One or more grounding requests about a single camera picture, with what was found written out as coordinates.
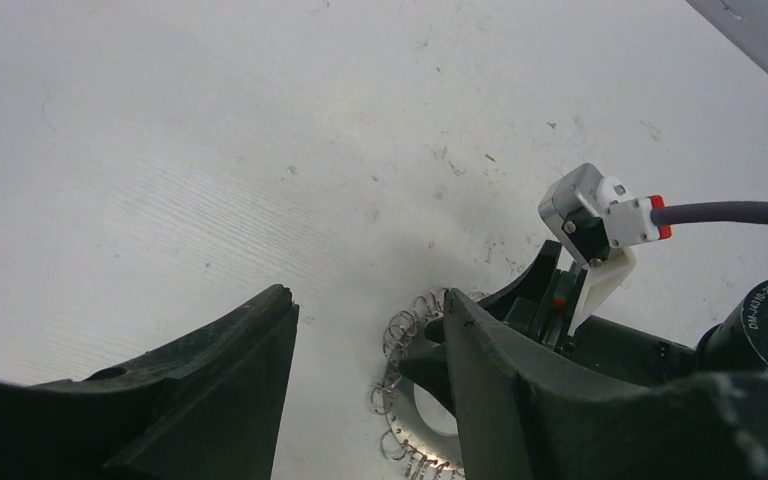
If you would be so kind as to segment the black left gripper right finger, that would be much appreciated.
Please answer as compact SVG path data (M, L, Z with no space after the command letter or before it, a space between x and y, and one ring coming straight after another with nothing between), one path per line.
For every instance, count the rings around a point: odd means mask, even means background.
M768 479L768 372L626 383L533 342L457 289L443 325L470 479Z

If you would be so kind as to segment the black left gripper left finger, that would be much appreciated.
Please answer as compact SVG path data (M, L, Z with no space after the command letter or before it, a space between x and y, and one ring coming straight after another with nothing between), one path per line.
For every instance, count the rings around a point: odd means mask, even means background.
M291 291L85 380L0 382L0 479L267 479L296 343Z

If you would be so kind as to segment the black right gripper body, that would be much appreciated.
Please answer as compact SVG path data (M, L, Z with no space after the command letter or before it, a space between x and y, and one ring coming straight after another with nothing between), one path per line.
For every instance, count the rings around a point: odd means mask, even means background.
M398 371L455 418L693 418L696 354L686 346L593 316L567 333L586 272L559 265L543 244L508 285L474 299L446 289L425 327L433 346Z

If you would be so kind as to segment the metal ring disc with keyrings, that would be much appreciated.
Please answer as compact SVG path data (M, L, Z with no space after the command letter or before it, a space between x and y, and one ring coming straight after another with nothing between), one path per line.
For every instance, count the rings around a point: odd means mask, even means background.
M446 433L422 415L423 411L451 415L430 395L398 371L412 353L423 353L433 343L425 327L443 315L445 288L427 291L389 319L382 332L383 373L369 390L373 413L382 416L386 429L378 448L386 460L398 465L402 479L464 479L466 477L456 432Z

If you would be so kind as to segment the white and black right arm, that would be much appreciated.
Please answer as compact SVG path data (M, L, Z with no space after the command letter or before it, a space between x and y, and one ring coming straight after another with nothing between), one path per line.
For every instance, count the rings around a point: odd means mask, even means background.
M559 266L544 243L496 293L423 299L392 347L382 403L392 419L419 412L424 391L459 421L512 415L547 423L768 419L768 280L724 321L684 346L593 316L574 326L588 272Z

